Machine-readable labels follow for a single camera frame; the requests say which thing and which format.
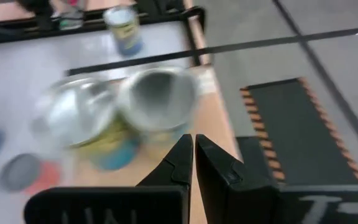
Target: white surface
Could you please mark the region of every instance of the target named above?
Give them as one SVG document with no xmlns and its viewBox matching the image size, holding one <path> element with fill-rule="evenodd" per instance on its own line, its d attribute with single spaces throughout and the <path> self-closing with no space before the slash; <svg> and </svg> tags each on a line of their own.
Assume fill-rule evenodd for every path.
<svg viewBox="0 0 358 224">
<path fill-rule="evenodd" d="M 187 49 L 179 22 L 142 26 L 140 31 L 144 48 L 131 58 Z M 63 78 L 66 70 L 125 59 L 130 58 L 117 53 L 109 31 L 0 44 L 0 129 L 6 133 L 0 152 L 0 168 L 17 154 L 40 152 L 29 131 L 34 105 L 48 86 Z M 181 58 L 166 63 L 189 67 L 189 62 L 188 58 Z M 125 77 L 144 66 L 149 65 L 102 74 L 108 78 Z M 22 223 L 25 200 L 27 198 L 22 194 L 0 192 L 0 223 Z"/>
</svg>

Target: can lid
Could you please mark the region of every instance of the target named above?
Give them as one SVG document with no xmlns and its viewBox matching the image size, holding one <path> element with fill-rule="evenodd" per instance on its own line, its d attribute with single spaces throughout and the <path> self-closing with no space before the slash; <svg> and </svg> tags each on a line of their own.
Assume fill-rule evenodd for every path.
<svg viewBox="0 0 358 224">
<path fill-rule="evenodd" d="M 103 13 L 104 22 L 110 26 L 118 26 L 131 22 L 137 14 L 129 6 L 114 6 Z"/>
<path fill-rule="evenodd" d="M 33 130 L 72 146 L 96 137 L 116 115 L 113 85 L 87 74 L 67 77 L 51 86 L 36 104 Z"/>
</svg>

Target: metal can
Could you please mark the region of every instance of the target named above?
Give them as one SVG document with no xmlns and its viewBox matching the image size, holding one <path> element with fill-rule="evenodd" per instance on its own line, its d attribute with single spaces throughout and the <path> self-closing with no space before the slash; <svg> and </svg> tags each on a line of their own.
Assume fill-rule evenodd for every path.
<svg viewBox="0 0 358 224">
<path fill-rule="evenodd" d="M 198 83 L 189 70 L 158 67 L 129 77 L 120 87 L 118 105 L 139 132 L 142 149 L 161 159 L 189 132 L 198 101 Z"/>
<path fill-rule="evenodd" d="M 113 85 L 75 75 L 49 88 L 37 104 L 38 139 L 70 147 L 102 169 L 119 169 L 135 156 L 137 141 L 119 118 Z"/>
<path fill-rule="evenodd" d="M 123 55 L 134 55 L 142 48 L 137 13 L 130 6 L 115 6 L 103 14 L 104 22 L 111 30 L 118 50 Z"/>
</svg>

